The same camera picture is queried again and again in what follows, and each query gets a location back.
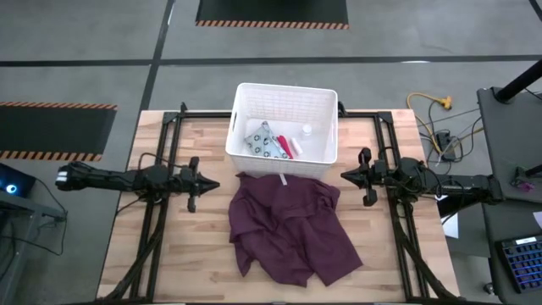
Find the white paper sheet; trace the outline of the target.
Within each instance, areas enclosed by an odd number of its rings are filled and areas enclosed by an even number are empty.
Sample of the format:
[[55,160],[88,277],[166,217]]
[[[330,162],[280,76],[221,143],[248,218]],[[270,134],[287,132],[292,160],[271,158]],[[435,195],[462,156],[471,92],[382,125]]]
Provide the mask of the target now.
[[458,215],[453,213],[451,215],[445,216],[441,219],[441,224],[446,237],[458,239],[459,238],[459,225],[458,225]]

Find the black hazard-striped floor mat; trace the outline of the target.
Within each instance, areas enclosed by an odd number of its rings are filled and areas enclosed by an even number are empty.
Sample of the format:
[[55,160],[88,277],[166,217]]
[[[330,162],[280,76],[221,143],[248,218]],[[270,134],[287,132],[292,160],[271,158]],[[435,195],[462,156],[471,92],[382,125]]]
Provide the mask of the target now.
[[200,0],[200,27],[347,30],[346,0]]
[[0,159],[98,162],[118,107],[0,102]]

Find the grey side table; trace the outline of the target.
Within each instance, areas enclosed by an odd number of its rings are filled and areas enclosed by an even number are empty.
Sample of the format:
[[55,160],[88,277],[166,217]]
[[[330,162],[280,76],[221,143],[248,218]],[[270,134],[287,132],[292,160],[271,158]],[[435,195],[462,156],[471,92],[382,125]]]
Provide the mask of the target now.
[[512,184],[516,168],[542,164],[542,100],[523,92],[504,104],[490,89],[479,89],[477,97],[493,176],[504,197],[542,203],[542,175],[532,180],[531,191]]

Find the grey metal stand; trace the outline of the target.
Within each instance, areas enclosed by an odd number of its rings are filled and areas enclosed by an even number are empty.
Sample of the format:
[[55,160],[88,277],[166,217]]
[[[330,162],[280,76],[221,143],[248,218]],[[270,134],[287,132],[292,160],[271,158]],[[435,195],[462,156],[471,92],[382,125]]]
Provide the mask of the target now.
[[66,220],[60,208],[51,208],[30,199],[0,192],[0,212],[6,213],[5,231],[0,225],[0,243],[5,241],[8,251],[6,262],[0,261],[0,305],[10,305],[31,250],[31,239],[36,237],[38,226],[45,220]]

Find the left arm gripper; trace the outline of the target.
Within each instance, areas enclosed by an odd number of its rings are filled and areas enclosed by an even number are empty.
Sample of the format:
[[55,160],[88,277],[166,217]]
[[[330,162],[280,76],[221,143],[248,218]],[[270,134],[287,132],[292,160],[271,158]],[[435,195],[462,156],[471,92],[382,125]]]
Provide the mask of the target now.
[[196,212],[196,196],[200,197],[201,195],[220,187],[220,184],[217,181],[208,179],[201,173],[198,173],[199,162],[199,157],[191,157],[189,164],[183,165],[179,173],[183,192],[189,194],[187,210],[190,213]]

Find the backlit computer keyboard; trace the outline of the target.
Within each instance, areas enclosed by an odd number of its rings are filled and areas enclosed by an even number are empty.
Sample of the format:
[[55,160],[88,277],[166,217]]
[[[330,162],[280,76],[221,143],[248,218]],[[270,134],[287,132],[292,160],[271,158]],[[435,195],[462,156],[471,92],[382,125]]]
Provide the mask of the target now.
[[497,241],[495,247],[517,293],[542,290],[542,235]]

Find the maroon cloth garment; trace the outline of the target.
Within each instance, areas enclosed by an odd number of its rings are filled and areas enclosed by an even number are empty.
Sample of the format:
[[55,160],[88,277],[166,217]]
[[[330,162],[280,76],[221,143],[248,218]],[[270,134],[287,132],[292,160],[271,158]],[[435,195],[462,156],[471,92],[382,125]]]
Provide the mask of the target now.
[[335,213],[337,187],[294,175],[237,177],[229,222],[241,275],[258,262],[279,284],[305,287],[316,275],[330,286],[362,266]]

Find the black clamp with purple piece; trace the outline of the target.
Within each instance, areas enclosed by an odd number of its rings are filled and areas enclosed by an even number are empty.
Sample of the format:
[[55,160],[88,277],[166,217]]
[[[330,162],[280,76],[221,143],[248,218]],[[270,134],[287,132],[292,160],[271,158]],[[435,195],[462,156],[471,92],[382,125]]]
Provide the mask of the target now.
[[534,179],[542,177],[542,164],[527,169],[521,166],[516,167],[510,184],[517,189],[530,192],[535,189]]

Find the black power strip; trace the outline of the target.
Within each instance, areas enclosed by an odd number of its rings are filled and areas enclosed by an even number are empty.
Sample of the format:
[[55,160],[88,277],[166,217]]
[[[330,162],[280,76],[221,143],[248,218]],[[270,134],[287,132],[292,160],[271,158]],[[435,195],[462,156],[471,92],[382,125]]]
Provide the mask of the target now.
[[454,162],[456,160],[455,137],[449,131],[439,131],[435,137],[440,149],[440,159],[446,162]]

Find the grey desk with keyboard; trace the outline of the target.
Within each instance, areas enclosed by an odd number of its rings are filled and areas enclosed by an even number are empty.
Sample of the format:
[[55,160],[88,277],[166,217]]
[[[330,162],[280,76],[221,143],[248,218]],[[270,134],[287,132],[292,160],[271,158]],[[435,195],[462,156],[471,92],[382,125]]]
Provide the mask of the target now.
[[484,223],[489,243],[489,269],[495,294],[503,304],[542,305],[542,290],[516,293],[496,242],[542,235],[534,212],[542,212],[542,204],[507,200],[496,205],[482,204]]

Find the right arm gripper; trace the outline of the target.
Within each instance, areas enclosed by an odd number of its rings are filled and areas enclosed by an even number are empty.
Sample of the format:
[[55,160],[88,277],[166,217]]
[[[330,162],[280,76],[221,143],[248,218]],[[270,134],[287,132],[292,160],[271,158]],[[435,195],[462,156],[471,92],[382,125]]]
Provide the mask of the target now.
[[366,191],[366,195],[362,199],[365,207],[371,207],[378,201],[377,192],[373,189],[373,185],[382,185],[387,174],[385,161],[377,159],[373,165],[370,165],[371,160],[371,150],[365,147],[358,154],[360,165],[356,169],[340,174],[343,179]]

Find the black device with blue light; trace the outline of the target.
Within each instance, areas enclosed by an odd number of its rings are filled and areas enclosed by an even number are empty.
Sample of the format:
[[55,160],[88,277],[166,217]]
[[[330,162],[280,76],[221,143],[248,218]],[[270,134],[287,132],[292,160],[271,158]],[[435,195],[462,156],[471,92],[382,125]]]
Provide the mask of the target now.
[[27,198],[35,183],[35,177],[5,164],[0,164],[0,191],[12,196]]

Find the blue white patterned packet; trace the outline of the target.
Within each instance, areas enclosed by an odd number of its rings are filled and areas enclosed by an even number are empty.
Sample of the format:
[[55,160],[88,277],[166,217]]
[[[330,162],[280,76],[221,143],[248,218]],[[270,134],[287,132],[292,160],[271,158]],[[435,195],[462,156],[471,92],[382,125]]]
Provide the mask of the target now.
[[267,121],[244,139],[244,142],[253,156],[264,158],[289,159],[285,149],[280,145],[278,137],[274,135]]

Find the white plastic basket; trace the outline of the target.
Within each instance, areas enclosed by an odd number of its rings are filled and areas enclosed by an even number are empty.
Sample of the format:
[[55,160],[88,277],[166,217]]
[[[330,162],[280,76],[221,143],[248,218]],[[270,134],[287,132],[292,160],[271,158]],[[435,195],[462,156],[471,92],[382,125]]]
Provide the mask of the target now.
[[[275,136],[288,141],[293,159],[253,156],[244,139],[267,121]],[[303,125],[312,134],[303,137]],[[296,155],[290,139],[303,150]],[[237,86],[225,151],[239,172],[297,175],[320,179],[337,159],[338,96],[330,89],[241,83]]]

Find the red pink tube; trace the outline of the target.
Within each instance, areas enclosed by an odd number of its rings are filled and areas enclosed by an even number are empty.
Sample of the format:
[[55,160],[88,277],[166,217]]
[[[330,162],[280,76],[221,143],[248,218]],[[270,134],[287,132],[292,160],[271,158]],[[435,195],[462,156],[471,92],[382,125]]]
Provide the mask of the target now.
[[282,149],[287,154],[288,158],[293,159],[293,155],[291,153],[291,150],[290,150],[290,147],[289,147],[289,144],[288,144],[288,141],[286,140],[286,138],[284,136],[278,136],[278,142],[279,142],[280,146],[282,147]]

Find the black aluminium table frame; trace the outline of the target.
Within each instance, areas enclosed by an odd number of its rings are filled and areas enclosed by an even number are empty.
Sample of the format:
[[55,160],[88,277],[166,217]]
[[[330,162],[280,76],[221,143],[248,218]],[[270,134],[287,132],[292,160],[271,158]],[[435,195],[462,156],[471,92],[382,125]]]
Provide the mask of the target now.
[[121,213],[113,223],[107,258],[97,300],[135,303],[387,303],[403,302],[407,294],[420,295],[418,272],[402,264],[411,262],[399,254],[385,191],[371,207],[362,203],[363,191],[342,178],[357,166],[364,147],[373,153],[384,151],[389,162],[401,157],[422,158],[422,143],[412,111],[352,110],[339,122],[339,151],[336,163],[324,181],[340,189],[338,218],[355,246],[360,269],[324,285],[312,277],[307,287],[278,284],[253,264],[241,275],[230,244],[228,209],[238,189],[235,166],[225,151],[230,117],[224,112],[189,111],[175,123],[168,111],[146,111],[137,126],[130,166],[150,165],[160,140],[178,134],[177,160],[185,164],[200,158],[199,168],[219,188],[196,199],[196,212],[187,210],[186,196],[169,202],[160,251],[144,264],[139,279],[122,297],[113,294],[135,262],[143,227],[153,229],[161,213],[147,208],[131,194],[120,198]]

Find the black pole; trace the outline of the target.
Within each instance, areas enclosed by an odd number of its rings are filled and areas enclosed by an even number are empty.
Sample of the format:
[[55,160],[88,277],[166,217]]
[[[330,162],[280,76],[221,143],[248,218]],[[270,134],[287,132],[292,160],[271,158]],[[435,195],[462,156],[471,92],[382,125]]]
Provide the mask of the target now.
[[542,78],[542,59],[502,88],[493,88],[493,95],[499,103],[509,104],[512,99],[528,86]]

